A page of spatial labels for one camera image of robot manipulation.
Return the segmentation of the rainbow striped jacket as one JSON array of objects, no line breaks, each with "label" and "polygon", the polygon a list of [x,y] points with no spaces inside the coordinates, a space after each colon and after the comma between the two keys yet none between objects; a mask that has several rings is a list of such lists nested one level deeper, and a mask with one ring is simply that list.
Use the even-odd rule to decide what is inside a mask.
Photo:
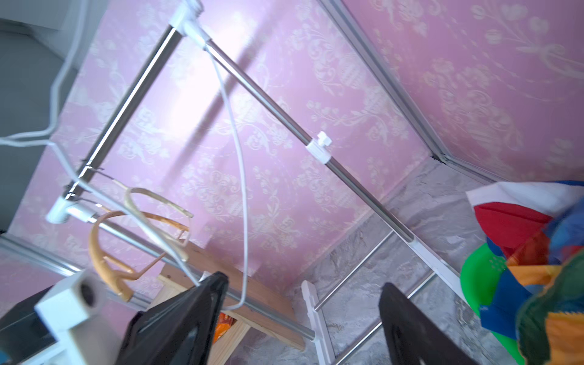
[{"label": "rainbow striped jacket", "polygon": [[583,202],[531,236],[508,259],[515,279],[533,291],[516,315],[527,364],[583,362]]}]

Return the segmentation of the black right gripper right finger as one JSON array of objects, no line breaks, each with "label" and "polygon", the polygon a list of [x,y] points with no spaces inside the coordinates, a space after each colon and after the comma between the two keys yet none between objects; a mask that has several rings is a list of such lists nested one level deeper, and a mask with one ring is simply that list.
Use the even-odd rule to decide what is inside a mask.
[{"label": "black right gripper right finger", "polygon": [[384,284],[379,311],[393,364],[475,363],[394,284]]}]

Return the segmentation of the cream white clothes hanger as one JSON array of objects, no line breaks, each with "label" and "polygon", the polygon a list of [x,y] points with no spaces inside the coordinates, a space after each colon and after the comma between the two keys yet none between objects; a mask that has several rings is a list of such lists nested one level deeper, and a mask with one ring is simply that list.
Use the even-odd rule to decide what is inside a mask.
[{"label": "cream white clothes hanger", "polygon": [[127,186],[117,179],[112,179],[112,181],[123,190],[123,200],[121,202],[108,196],[89,182],[82,180],[78,182],[81,187],[105,202],[110,210],[125,213],[125,216],[120,217],[128,217],[133,220],[134,224],[151,238],[155,245],[162,249],[163,253],[177,262],[186,262],[189,256],[185,251],[185,247],[190,239],[190,227],[169,217],[141,210],[138,203],[135,202],[134,196],[145,196],[154,200],[159,205],[164,205],[171,211],[180,214],[187,221],[193,219],[193,213],[151,190]]}]

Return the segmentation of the blue red white jacket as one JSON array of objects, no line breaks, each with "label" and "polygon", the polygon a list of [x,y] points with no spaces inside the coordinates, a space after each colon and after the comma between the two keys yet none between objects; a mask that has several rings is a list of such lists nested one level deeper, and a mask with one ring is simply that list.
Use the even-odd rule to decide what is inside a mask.
[{"label": "blue red white jacket", "polygon": [[506,266],[494,299],[480,307],[481,323],[515,339],[520,307],[583,250],[583,183],[497,182],[467,198],[489,250]]}]

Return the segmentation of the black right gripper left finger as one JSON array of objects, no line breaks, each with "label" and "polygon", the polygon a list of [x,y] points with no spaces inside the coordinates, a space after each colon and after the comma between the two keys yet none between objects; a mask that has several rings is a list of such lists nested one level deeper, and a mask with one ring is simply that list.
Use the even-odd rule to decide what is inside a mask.
[{"label": "black right gripper left finger", "polygon": [[206,364],[228,288],[228,277],[215,272],[199,286],[138,312],[116,363]]}]

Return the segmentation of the white wire clothes hanger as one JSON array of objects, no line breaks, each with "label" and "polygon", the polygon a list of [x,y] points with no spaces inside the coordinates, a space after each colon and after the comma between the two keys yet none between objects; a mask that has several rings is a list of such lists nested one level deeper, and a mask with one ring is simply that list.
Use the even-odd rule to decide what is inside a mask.
[{"label": "white wire clothes hanger", "polygon": [[[82,69],[65,81],[69,96],[55,139],[73,165],[106,126],[177,6],[115,1],[106,10]],[[243,257],[240,178],[220,86],[232,90],[234,79],[195,42],[180,42],[92,183],[117,201],[129,186],[177,202],[194,215],[194,242],[254,275],[255,263]],[[89,226],[46,220],[67,182],[51,149],[2,147],[1,198],[13,214],[1,229],[88,266]]]}]

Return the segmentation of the wooden clothes hanger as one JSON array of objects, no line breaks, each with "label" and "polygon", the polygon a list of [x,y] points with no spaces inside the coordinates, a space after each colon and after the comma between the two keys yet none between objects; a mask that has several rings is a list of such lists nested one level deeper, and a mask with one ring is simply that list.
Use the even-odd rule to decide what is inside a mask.
[{"label": "wooden clothes hanger", "polygon": [[89,255],[95,271],[103,282],[123,301],[129,302],[134,296],[134,290],[128,286],[127,281],[137,281],[153,266],[159,263],[165,253],[159,255],[141,271],[136,271],[114,255],[108,253],[100,246],[99,230],[100,224],[114,217],[125,216],[122,211],[112,211],[104,209],[105,214],[100,216],[91,228],[89,236]]}]

